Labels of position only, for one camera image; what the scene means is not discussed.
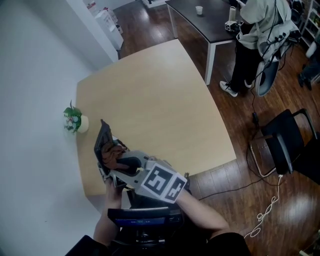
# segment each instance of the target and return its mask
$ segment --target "wooden floor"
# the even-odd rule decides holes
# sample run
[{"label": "wooden floor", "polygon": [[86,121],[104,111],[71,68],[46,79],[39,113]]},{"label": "wooden floor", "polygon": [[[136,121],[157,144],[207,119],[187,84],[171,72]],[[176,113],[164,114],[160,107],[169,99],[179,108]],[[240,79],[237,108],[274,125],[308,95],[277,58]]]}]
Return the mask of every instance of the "wooden floor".
[{"label": "wooden floor", "polygon": [[[165,5],[146,9],[140,1],[135,1],[114,12],[123,29],[124,44],[120,52],[122,58],[174,39]],[[178,38],[204,77],[208,45],[183,18],[179,15],[175,18]],[[305,87],[300,88],[297,82],[297,74],[306,61],[305,50],[301,46],[295,47],[292,55],[290,52],[287,54],[285,67],[278,73],[271,91],[254,102],[261,125],[285,109],[295,112],[306,108],[316,130],[320,131],[317,112],[320,109],[320,86],[315,85],[311,93]],[[208,89],[231,138],[236,160],[192,177],[191,191],[198,199],[238,189],[259,179],[249,170],[246,161],[248,141],[255,131],[251,106],[253,96],[247,93],[232,98],[219,87],[220,80],[230,80],[234,63],[235,44],[218,45]],[[307,142],[311,138],[308,123],[303,117],[296,120]],[[249,164],[256,172],[251,156]],[[280,199],[265,218],[261,232],[254,238],[246,238],[252,255],[297,255],[320,228],[320,187],[297,172],[287,174],[282,179],[283,184],[279,187]],[[278,176],[274,174],[266,180],[275,185]],[[209,196],[203,202],[219,211],[235,231],[245,235],[258,224],[257,214],[264,213],[271,198],[276,195],[276,186],[260,181],[238,191]]]}]

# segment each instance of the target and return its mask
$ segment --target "shoe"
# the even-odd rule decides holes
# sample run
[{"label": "shoe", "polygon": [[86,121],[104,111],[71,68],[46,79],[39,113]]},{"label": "shoe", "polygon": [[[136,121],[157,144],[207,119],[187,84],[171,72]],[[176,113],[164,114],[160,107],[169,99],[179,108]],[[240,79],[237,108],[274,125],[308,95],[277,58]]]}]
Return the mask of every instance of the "shoe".
[{"label": "shoe", "polygon": [[247,81],[246,80],[244,80],[244,85],[245,85],[245,87],[247,87],[247,88],[251,88],[251,83],[250,84],[247,84]]},{"label": "shoe", "polygon": [[305,82],[302,79],[301,74],[298,74],[298,83],[299,83],[300,87],[304,87]]},{"label": "shoe", "polygon": [[311,82],[309,81],[309,80],[304,80],[304,83],[305,83],[305,85],[306,85],[306,87],[310,90],[310,91],[312,91],[312,87],[311,87]]},{"label": "shoe", "polygon": [[238,96],[237,92],[231,90],[230,83],[227,83],[225,81],[220,81],[219,85],[220,85],[222,90],[224,90],[225,92],[229,93],[232,97],[237,97]]}]

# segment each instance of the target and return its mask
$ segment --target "white table leg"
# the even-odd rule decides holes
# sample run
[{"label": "white table leg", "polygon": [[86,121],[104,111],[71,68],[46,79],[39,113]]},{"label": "white table leg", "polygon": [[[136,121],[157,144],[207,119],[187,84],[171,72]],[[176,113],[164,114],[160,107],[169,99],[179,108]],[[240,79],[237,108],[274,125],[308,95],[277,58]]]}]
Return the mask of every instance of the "white table leg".
[{"label": "white table leg", "polygon": [[174,36],[174,38],[178,38],[177,25],[176,25],[175,16],[174,16],[174,10],[169,5],[167,5],[167,6],[168,6],[169,15],[170,15],[171,25],[172,25],[173,36]]},{"label": "white table leg", "polygon": [[215,53],[216,53],[216,44],[208,43],[208,54],[206,56],[206,68],[205,68],[205,76],[204,76],[204,82],[207,86],[210,84],[210,80],[211,80],[212,69],[214,67]]}]

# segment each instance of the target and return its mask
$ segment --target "hand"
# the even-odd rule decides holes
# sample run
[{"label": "hand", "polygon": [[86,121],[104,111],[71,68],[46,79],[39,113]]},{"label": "hand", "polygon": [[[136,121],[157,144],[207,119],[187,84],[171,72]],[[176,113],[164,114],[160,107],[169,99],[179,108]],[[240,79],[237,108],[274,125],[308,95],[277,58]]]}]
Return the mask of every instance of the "hand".
[{"label": "hand", "polygon": [[112,178],[105,181],[105,203],[108,208],[118,208],[121,206],[123,188],[115,187]]}]

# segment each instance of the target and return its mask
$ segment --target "flower pot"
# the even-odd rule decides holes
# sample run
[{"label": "flower pot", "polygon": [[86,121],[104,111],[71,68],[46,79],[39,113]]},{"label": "flower pot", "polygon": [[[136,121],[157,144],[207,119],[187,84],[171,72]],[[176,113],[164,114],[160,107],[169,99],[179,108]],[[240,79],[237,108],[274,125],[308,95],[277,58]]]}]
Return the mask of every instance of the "flower pot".
[{"label": "flower pot", "polygon": [[82,115],[81,116],[81,125],[79,129],[77,130],[79,133],[83,134],[89,129],[89,119],[87,116]]}]

